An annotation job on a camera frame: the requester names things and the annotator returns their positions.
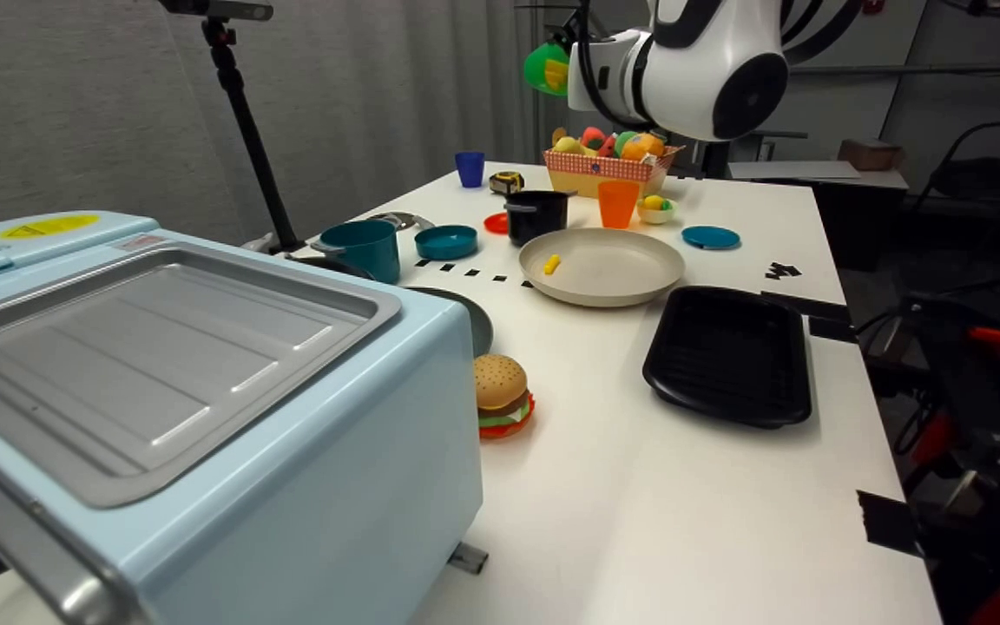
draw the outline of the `toy hamburger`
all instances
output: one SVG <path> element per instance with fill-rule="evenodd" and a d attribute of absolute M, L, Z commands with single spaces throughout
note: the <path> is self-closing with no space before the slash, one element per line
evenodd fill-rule
<path fill-rule="evenodd" d="M 477 379 L 477 427 L 481 438 L 503 438 L 523 430 L 535 411 L 523 367 L 499 353 L 485 353 L 473 360 L 473 377 Z"/>

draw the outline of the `teal cup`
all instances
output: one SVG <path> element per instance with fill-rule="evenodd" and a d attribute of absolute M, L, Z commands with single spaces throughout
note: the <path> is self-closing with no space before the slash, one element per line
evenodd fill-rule
<path fill-rule="evenodd" d="M 388 221 L 350 221 L 319 234 L 312 249 L 335 260 L 365 269 L 373 278 L 394 285 L 400 280 L 400 250 L 396 226 Z"/>

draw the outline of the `orange cup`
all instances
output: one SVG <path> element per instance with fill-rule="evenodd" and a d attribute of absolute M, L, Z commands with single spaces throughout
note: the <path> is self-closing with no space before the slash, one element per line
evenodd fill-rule
<path fill-rule="evenodd" d="M 601 182 L 596 185 L 596 200 L 600 202 L 600 222 L 604 228 L 626 229 L 639 201 L 639 183 Z"/>

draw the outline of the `yellow label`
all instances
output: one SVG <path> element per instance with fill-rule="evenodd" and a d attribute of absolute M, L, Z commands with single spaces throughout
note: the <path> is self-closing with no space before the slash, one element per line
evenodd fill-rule
<path fill-rule="evenodd" d="M 96 221 L 99 221 L 98 214 L 72 214 L 70 217 L 31 221 L 29 224 L 22 224 L 9 230 L 3 230 L 1 238 L 32 239 L 36 237 L 49 237 L 52 234 L 67 233 L 70 230 L 78 230 L 79 228 L 90 226 L 91 224 L 95 224 Z"/>

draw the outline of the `metal bracket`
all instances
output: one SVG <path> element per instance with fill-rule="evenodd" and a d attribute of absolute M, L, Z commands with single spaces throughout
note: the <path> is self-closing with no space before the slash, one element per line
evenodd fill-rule
<path fill-rule="evenodd" d="M 470 575 L 480 575 L 481 569 L 484 569 L 484 563 L 488 559 L 488 551 L 477 549 L 477 547 L 467 545 L 467 543 L 457 543 L 457 547 L 450 554 L 450 559 L 445 562 Z"/>

